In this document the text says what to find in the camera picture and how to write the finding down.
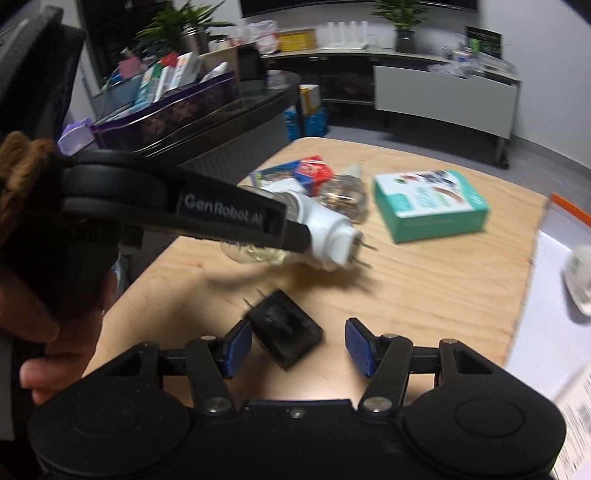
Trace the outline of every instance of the orange edge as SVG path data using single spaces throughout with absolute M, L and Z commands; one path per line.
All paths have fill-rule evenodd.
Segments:
M 553 193 L 550 196 L 550 201 L 569 212 L 571 215 L 576 217 L 585 225 L 591 226 L 591 215 L 582 211 L 579 207 L 570 203 L 568 200 L 562 198 L 560 195 L 556 195 L 555 193 Z

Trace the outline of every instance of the white router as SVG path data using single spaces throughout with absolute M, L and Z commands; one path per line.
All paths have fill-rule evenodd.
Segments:
M 339 22 L 339 28 L 336 28 L 334 22 L 328 22 L 330 43 L 321 47 L 324 50 L 342 48 L 347 50 L 363 50 L 368 46 L 368 23 L 361 22 L 361 38 L 357 34 L 357 22 L 349 22 L 349 28 L 346 22 Z

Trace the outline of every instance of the black power adapter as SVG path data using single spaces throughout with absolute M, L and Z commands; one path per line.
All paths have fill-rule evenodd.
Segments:
M 275 290 L 246 315 L 259 343 L 288 369 L 322 340 L 324 331 L 282 290 Z

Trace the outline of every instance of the metal prong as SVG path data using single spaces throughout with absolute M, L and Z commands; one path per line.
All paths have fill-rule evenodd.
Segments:
M 355 262 L 355 263 L 357 263 L 357 264 L 359 264 L 359 265 L 361 265 L 362 267 L 365 267 L 365 268 L 373 268 L 368 263 L 362 262 L 359 258 L 352 258 L 351 261 L 352 262 Z
M 370 250 L 373 250 L 374 252 L 378 251 L 377 247 L 373 247 L 372 245 L 364 244 L 363 242 L 361 242 L 359 245 L 361 245 L 362 247 L 365 247 L 365 248 L 369 248 Z

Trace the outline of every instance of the green and white box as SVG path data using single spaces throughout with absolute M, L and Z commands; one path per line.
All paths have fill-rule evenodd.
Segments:
M 489 212 L 453 170 L 376 175 L 374 198 L 394 243 L 479 232 Z

